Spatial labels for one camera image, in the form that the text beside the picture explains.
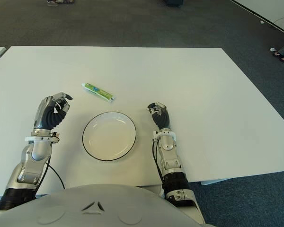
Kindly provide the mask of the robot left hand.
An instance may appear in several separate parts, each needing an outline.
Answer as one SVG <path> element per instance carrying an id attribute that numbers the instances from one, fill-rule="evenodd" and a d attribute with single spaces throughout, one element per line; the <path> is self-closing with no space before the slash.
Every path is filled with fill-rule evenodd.
<path id="1" fill-rule="evenodd" d="M 52 130 L 59 125 L 70 108 L 67 100 L 72 99 L 64 92 L 44 98 L 35 115 L 34 129 Z"/>

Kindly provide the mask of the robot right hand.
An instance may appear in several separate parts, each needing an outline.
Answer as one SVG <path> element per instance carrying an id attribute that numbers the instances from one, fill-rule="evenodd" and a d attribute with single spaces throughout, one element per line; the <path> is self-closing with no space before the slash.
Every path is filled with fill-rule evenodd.
<path id="1" fill-rule="evenodd" d="M 164 104 L 155 102 L 149 104 L 147 108 L 152 116 L 153 121 L 160 130 L 170 129 L 169 113 Z"/>

